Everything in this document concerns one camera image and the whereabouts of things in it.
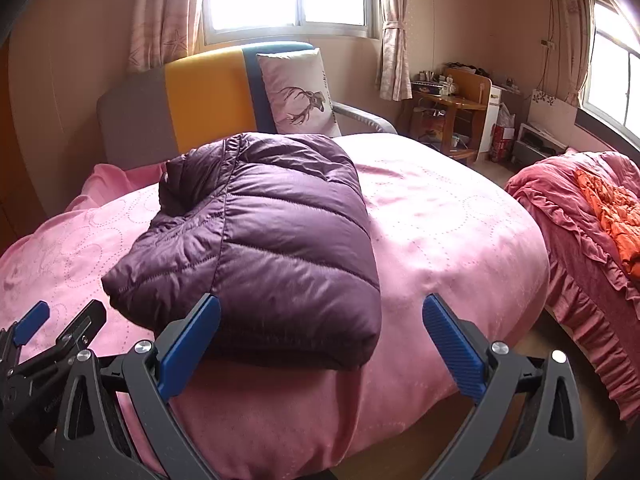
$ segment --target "bed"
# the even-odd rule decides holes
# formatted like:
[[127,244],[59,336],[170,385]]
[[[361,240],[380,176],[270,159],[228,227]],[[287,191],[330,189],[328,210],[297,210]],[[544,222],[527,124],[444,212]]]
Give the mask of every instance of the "bed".
[[[405,137],[336,139],[352,158],[371,218],[383,329],[360,370],[274,370],[200,364],[172,408],[216,471],[227,478],[295,478],[401,433],[454,384],[421,322],[439,292],[490,339],[514,344],[543,308],[548,261],[529,214],[480,174]],[[92,298],[108,304],[100,277],[158,211],[161,165],[96,166],[66,212],[0,259],[0,326],[46,300],[51,318],[25,346],[28,358]],[[92,343],[98,355],[152,336],[108,308]],[[127,398],[136,447],[159,468]]]
[[640,411],[640,291],[580,192],[578,169],[640,196],[640,171],[618,152],[548,158],[515,175],[506,190],[545,239],[548,309],[593,365],[620,418],[632,420]]

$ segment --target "pink bedsheet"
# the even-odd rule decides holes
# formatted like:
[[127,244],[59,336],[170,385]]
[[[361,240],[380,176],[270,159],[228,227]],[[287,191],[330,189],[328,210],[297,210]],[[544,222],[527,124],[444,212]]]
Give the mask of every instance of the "pink bedsheet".
[[[354,372],[202,362],[172,407],[204,457],[228,478],[287,479],[335,465],[400,433],[451,394],[452,379],[422,326],[422,300],[430,292],[489,339],[509,343],[531,327],[545,302],[548,261],[540,230],[503,190],[404,137],[335,140],[356,165],[371,218],[382,335],[371,361]],[[159,170],[145,171],[151,177]],[[97,166],[85,198],[0,259],[0,326],[38,300],[51,308],[24,357],[50,345],[91,298],[108,303],[100,277],[158,210],[157,186],[129,192],[141,184]],[[150,336],[108,308],[92,348],[98,355],[124,352]],[[122,405],[136,446],[153,464],[131,406],[126,399]]]

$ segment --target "screw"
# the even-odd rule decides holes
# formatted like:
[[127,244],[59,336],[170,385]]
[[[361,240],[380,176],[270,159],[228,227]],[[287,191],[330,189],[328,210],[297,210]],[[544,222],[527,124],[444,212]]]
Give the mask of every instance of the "screw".
[[507,343],[503,343],[502,341],[495,341],[491,344],[491,350],[494,354],[505,355],[509,353],[509,347]]
[[78,352],[78,355],[76,357],[80,362],[86,361],[89,357],[91,357],[91,350],[81,350]]
[[142,341],[138,341],[133,348],[136,351],[136,354],[146,354],[147,352],[149,352],[149,350],[151,350],[151,346],[151,341],[147,341],[145,339]]
[[564,362],[566,362],[566,355],[561,350],[554,350],[553,352],[551,352],[551,358],[556,363],[564,363]]

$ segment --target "deer print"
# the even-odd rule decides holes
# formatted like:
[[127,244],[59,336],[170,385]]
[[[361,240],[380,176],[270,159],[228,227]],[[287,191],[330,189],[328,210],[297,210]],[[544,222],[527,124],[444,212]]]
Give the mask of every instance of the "deer print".
[[309,92],[297,86],[285,86],[278,93],[281,92],[284,93],[285,101],[292,95],[294,99],[302,96],[309,100],[309,104],[299,114],[287,114],[287,119],[290,124],[302,124],[305,121],[308,121],[309,114],[314,108],[324,112],[324,95],[322,95],[322,92]]

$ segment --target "floor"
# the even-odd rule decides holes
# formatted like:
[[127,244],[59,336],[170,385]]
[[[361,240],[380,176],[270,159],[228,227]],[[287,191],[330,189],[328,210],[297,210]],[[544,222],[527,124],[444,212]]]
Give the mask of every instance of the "floor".
[[[472,168],[500,187],[504,187],[516,171],[516,168],[488,160],[478,160]],[[626,433],[626,425],[618,418],[616,404],[609,400],[591,364],[548,312],[543,311],[515,349],[523,355],[540,357],[561,349],[569,357],[582,405],[587,479],[593,479],[609,461]],[[471,402],[460,394],[441,400],[404,433],[348,458],[333,472],[338,480],[418,480],[453,438],[471,406]],[[505,419],[481,469],[491,470],[499,463],[517,416],[516,407]]]
[[508,162],[504,164],[491,162],[483,155],[484,154],[481,153],[480,156],[478,156],[478,160],[471,165],[471,168],[487,177],[494,184],[504,188],[507,181],[516,174],[517,168],[514,168]]

